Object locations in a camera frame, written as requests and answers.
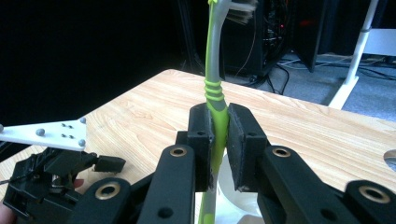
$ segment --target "wood grain surface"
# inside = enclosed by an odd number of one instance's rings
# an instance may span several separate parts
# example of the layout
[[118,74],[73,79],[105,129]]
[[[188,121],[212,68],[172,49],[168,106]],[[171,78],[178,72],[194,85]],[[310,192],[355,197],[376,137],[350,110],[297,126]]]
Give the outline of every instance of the wood grain surface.
[[[396,191],[396,173],[383,159],[396,149],[395,122],[227,82],[222,86],[227,103],[248,107],[273,145],[297,151],[325,183],[344,190],[348,181],[368,179]],[[127,160],[117,176],[133,184],[155,171],[177,131],[187,130],[190,108],[204,101],[203,77],[164,71],[85,116],[86,151]],[[42,150],[30,147],[2,162],[0,179],[10,178],[16,161]],[[83,172],[79,177],[85,184],[79,190],[110,175]],[[0,197],[6,188],[0,186]]]

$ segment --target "circular hole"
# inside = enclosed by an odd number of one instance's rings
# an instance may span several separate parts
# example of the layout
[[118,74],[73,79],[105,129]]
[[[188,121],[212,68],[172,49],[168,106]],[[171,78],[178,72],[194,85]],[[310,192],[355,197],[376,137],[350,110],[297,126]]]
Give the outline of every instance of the circular hole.
[[396,171],[396,149],[387,151],[384,154],[384,161],[390,169]]
[[172,215],[173,215],[173,210],[171,208],[168,208],[168,207],[161,208],[158,211],[158,217],[161,217],[161,218],[169,218]]
[[322,216],[330,221],[336,221],[337,220],[337,215],[329,210],[329,209],[322,209],[320,210],[320,213],[322,214]]
[[359,192],[366,199],[373,201],[375,203],[389,203],[390,197],[387,193],[383,192],[380,189],[376,189],[370,186],[360,186]]
[[114,190],[115,190],[114,187],[109,186],[109,187],[105,187],[104,189],[102,189],[101,193],[103,195],[108,195],[108,194],[114,192]]
[[116,196],[119,192],[120,184],[117,182],[109,182],[96,190],[95,197],[99,200],[107,200]]
[[284,148],[274,148],[273,153],[278,157],[289,157],[290,152]]
[[171,150],[171,155],[174,157],[182,157],[187,154],[187,150],[181,147],[174,148]]

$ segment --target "toothbrush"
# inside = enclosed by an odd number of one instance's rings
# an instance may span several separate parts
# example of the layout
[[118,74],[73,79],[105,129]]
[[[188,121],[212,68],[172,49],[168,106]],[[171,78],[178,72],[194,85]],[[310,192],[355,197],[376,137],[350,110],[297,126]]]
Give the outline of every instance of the toothbrush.
[[219,42],[225,19],[247,23],[256,8],[256,0],[209,0],[209,28],[205,56],[205,97],[214,124],[215,143],[211,152],[211,185],[203,193],[198,223],[214,223],[216,214],[216,189],[228,132],[227,104],[219,77]]

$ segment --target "white metal bracket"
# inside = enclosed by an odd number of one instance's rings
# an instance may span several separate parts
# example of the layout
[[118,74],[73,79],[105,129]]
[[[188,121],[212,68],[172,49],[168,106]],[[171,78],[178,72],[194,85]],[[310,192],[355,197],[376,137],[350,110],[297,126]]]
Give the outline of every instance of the white metal bracket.
[[84,150],[86,134],[84,118],[9,127],[0,124],[0,141],[74,151]]
[[356,44],[355,51],[353,53],[352,62],[349,66],[346,80],[332,98],[332,101],[329,104],[329,107],[331,108],[342,109],[344,103],[349,97],[349,94],[352,93],[353,88],[355,88],[356,83],[358,82],[359,78],[356,76],[356,72],[358,71],[359,62],[361,61],[361,55],[363,54],[364,48],[367,44],[367,39],[371,31],[371,23],[373,21],[377,5],[378,0],[371,0],[363,27],[361,28],[361,33],[359,34],[358,43]]

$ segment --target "computer tower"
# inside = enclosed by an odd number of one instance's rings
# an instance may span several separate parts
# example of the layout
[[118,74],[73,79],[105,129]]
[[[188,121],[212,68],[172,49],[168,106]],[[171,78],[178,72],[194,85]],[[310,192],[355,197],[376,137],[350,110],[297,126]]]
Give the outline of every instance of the computer tower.
[[225,72],[230,75],[265,76],[263,63],[263,0],[247,24],[226,20],[222,27],[221,47]]

